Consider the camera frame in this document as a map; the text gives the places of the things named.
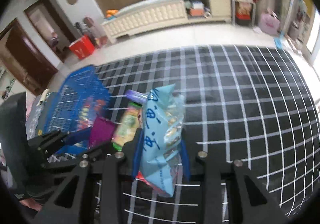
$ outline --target basket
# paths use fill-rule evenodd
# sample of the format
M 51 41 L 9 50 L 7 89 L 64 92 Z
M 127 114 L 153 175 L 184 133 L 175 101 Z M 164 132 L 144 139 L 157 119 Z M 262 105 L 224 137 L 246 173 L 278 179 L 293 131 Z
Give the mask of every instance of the basket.
M 93 102 L 103 100 L 103 110 L 107 109 L 111 95 L 98 80 L 94 70 L 94 66 L 89 65 L 72 72 L 65 79 L 49 109 L 44 132 L 56 129 L 70 132 L 79 130 L 79 112 L 89 99 Z

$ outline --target checkered tablecloth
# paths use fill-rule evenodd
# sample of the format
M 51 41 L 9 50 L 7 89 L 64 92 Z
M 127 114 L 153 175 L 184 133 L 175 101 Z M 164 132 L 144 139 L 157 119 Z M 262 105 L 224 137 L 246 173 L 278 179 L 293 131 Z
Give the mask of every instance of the checkered tablecloth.
M 96 73 L 116 98 L 112 121 L 128 105 L 124 93 L 148 93 L 176 84 L 186 96 L 186 142 L 221 161 L 241 159 L 287 216 L 299 210 L 319 180 L 319 121 L 297 65 L 283 50 L 247 46 L 193 46 L 144 54 L 98 66 Z M 196 223 L 201 187 L 183 183 L 173 198 L 143 182 L 121 186 L 124 222 Z M 224 183 L 223 221 L 228 222 Z

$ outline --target white cabinet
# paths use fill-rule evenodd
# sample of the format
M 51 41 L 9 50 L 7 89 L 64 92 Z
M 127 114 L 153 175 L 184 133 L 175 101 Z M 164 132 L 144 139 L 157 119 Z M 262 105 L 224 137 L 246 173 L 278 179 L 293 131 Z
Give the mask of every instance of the white cabinet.
M 231 21 L 230 0 L 209 0 L 212 17 L 188 19 L 185 0 L 148 0 L 119 11 L 117 18 L 102 23 L 109 40 L 188 23 Z

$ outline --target snack package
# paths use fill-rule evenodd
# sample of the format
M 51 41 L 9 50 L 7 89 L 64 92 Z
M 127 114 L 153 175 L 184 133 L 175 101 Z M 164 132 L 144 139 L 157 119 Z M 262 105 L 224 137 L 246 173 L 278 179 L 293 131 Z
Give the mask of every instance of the snack package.
M 144 145 L 140 172 L 161 196 L 173 196 L 177 180 L 184 97 L 175 85 L 152 89 L 143 105 Z
M 128 109 L 121 118 L 112 142 L 115 149 L 121 151 L 126 142 L 132 141 L 139 127 L 138 114 L 141 107 L 134 103 L 129 103 Z

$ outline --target orange box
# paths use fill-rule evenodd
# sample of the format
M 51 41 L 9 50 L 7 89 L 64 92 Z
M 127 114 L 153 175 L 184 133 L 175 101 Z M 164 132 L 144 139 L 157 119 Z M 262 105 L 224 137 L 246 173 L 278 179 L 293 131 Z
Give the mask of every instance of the orange box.
M 190 9 L 190 16 L 203 16 L 204 15 L 204 9 Z
M 80 60 L 90 56 L 94 50 L 94 45 L 90 42 L 88 36 L 84 35 L 78 40 L 70 44 L 69 49 L 76 55 Z

